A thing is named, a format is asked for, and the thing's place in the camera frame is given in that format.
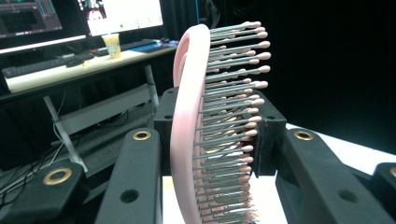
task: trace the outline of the computer monitor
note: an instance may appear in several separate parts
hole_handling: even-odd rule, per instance
[[[75,0],[88,36],[163,25],[160,0]]]
[[[84,39],[72,0],[0,0],[0,56]]]

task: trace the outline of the yellow cup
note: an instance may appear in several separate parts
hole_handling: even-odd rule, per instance
[[[110,58],[119,58],[121,56],[119,34],[102,35]]]

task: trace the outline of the black keyboard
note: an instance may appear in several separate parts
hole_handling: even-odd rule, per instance
[[[2,70],[4,77],[12,78],[12,77],[20,77],[26,74],[30,74],[33,72],[39,72],[43,70],[47,70],[54,67],[59,67],[63,65],[67,65],[71,62],[75,62],[77,60],[89,60],[94,58],[94,55],[89,52],[84,52],[75,56],[67,57],[67,58],[57,58],[48,61],[44,61],[41,63],[31,63],[18,67],[8,67]]]
[[[125,51],[128,49],[138,48],[138,47],[151,45],[151,44],[155,44],[155,43],[157,43],[157,41],[153,40],[153,39],[142,39],[140,41],[122,44],[122,45],[120,45],[120,49],[121,49],[121,51]],[[95,55],[98,57],[108,55],[108,50],[107,50],[107,48],[99,49],[97,52],[95,52]]]

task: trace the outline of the pink hairbrush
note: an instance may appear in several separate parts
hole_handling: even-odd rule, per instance
[[[256,105],[264,100],[252,89],[267,86],[250,78],[269,66],[233,70],[271,57],[252,49],[270,43],[227,48],[224,44],[265,38],[260,22],[244,22],[209,30],[191,27],[182,36],[174,63],[174,85],[179,86],[171,134],[171,169],[177,201],[187,224],[250,223],[256,220],[250,203],[249,179],[253,161],[249,145],[261,117]]]

